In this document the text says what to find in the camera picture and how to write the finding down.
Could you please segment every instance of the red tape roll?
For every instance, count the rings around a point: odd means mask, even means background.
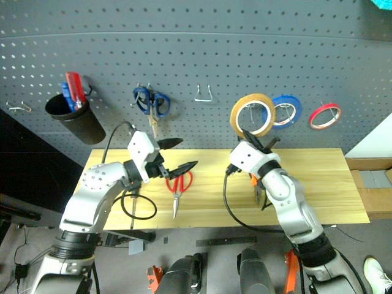
[[[334,115],[333,119],[327,121],[324,124],[314,124],[313,120],[316,118],[316,116],[318,116],[321,112],[325,111],[325,110],[329,110],[329,109],[336,109],[336,114]],[[326,129],[330,126],[332,126],[334,123],[336,123],[342,116],[342,110],[340,108],[340,106],[336,103],[328,103],[325,104],[321,107],[318,107],[318,109],[316,109],[311,116],[309,117],[309,125],[311,126],[312,129],[314,130],[323,130]]]

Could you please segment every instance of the white wall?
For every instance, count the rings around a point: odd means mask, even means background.
[[[392,113],[351,149],[346,157],[392,157]]]

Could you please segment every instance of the black cable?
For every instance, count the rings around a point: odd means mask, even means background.
[[[2,290],[0,291],[0,294],[3,294],[4,292],[6,292],[7,289],[8,289],[9,287],[11,287],[11,285],[12,285],[14,282],[15,282],[15,280],[10,279],[10,281],[8,281],[8,284],[4,287],[4,289],[2,289]]]
[[[231,211],[228,203],[227,203],[227,197],[226,197],[226,187],[227,187],[227,177],[228,175],[225,174],[225,179],[223,182],[223,203],[225,204],[226,210],[229,213],[229,215],[231,215],[231,217],[240,225],[242,225],[243,227],[248,228],[249,230],[253,230],[256,232],[263,232],[263,233],[284,233],[284,231],[282,230],[272,230],[272,229],[268,229],[268,228],[257,228],[257,227],[252,227],[250,225],[245,224],[244,222],[241,222]]]
[[[92,275],[94,276],[94,281],[96,283],[96,292],[97,294],[100,294],[96,262],[92,262]]]
[[[124,190],[124,192],[122,193],[122,196],[116,198],[114,200],[113,204],[115,204],[118,200],[121,200],[121,208],[122,208],[122,210],[124,211],[124,213],[127,216],[129,216],[129,217],[131,217],[133,219],[138,219],[138,220],[141,220],[141,221],[145,221],[147,219],[152,219],[157,214],[157,206],[150,198],[148,198],[146,196],[143,196],[143,195],[140,195],[140,194],[126,194],[126,193],[127,193],[127,191]],[[149,201],[153,205],[153,207],[154,207],[154,213],[152,215],[150,215],[150,216],[147,216],[147,217],[134,216],[133,214],[129,213],[128,210],[125,207],[125,203],[124,203],[124,198],[125,197],[136,197],[136,198],[140,197],[140,198],[143,198],[143,199]]]
[[[269,207],[269,206],[272,205],[272,203],[267,204],[267,200],[268,200],[268,197],[267,197],[267,195],[265,194],[265,195],[264,195],[264,203],[263,203],[263,206],[262,206],[262,211],[263,211],[264,209],[266,209],[267,207]]]
[[[355,240],[355,241],[358,241],[358,242],[360,242],[360,243],[363,243],[362,240],[359,240],[359,239],[354,238],[353,236],[350,236],[349,234],[347,234],[345,231],[343,231],[343,230],[342,230],[341,228],[339,228],[338,226],[336,226],[335,228],[336,228],[337,230],[339,230],[341,233],[345,234],[347,237],[349,237],[349,238],[351,238],[351,239],[353,239],[353,240]]]
[[[133,132],[135,131],[135,128],[131,125],[130,122],[128,122],[128,121],[123,121],[123,122],[119,123],[119,124],[115,127],[115,129],[111,132],[111,134],[110,134],[109,141],[108,141],[108,143],[106,144],[105,151],[104,151],[104,154],[103,154],[103,156],[102,156],[102,160],[101,160],[101,163],[102,163],[102,164],[105,163],[106,155],[108,154],[110,142],[111,142],[111,139],[113,138],[113,135],[115,134],[115,132],[117,131],[117,129],[118,129],[119,127],[121,127],[123,124],[126,124],[126,125],[128,126],[129,132],[130,132],[131,134],[133,134]]]
[[[23,246],[27,245],[26,227],[23,227],[23,229],[24,229],[24,243],[21,246],[18,246],[18,248],[15,250],[15,253],[13,255],[13,263],[15,265],[19,265],[20,264],[20,263],[17,263],[18,250],[21,249]]]
[[[300,281],[301,281],[301,293],[305,294],[305,280],[304,280],[304,270],[302,267],[302,261],[300,258],[297,256],[298,259],[298,264],[300,265]]]
[[[338,253],[341,255],[341,257],[343,258],[343,260],[346,262],[346,264],[349,265],[350,269],[353,271],[353,273],[354,273],[356,279],[358,280],[358,283],[360,283],[362,292],[363,292],[364,294],[367,294],[365,285],[363,284],[360,275],[358,274],[358,272],[356,271],[356,269],[354,268],[354,266],[351,264],[350,260],[348,260],[348,258],[347,258],[346,256],[344,256],[344,254],[343,254],[342,252],[340,252],[340,251],[337,250],[336,248],[334,248],[334,249],[335,249],[336,251],[338,251]]]
[[[35,264],[35,262],[37,262],[41,257],[43,257],[46,253],[48,253],[50,251],[51,247],[46,248],[44,251],[42,251],[40,254],[38,254],[37,256],[35,256],[32,260],[30,260],[30,262],[28,263],[29,266]]]

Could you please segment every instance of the pegboard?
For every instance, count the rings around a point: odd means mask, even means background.
[[[369,0],[5,1],[0,3],[0,107],[81,165],[91,148],[45,112],[66,71],[86,75],[93,112],[107,134],[122,119],[150,130],[133,100],[137,83],[171,98],[159,138],[179,148],[232,148],[228,119],[242,96],[298,97],[298,122],[272,130],[277,148],[354,147],[392,111],[392,12]],[[194,102],[200,84],[213,103]],[[335,102],[342,119],[312,130],[309,115]],[[112,148],[126,148],[125,130]]]

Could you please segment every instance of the cable connector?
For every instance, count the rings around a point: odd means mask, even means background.
[[[25,277],[27,277],[28,271],[29,271],[29,265],[21,265],[18,263],[15,267],[15,274],[14,274],[15,280],[24,279]]]
[[[230,176],[232,173],[235,173],[239,170],[238,167],[236,167],[233,164],[229,164],[228,167],[226,168],[226,175]]]

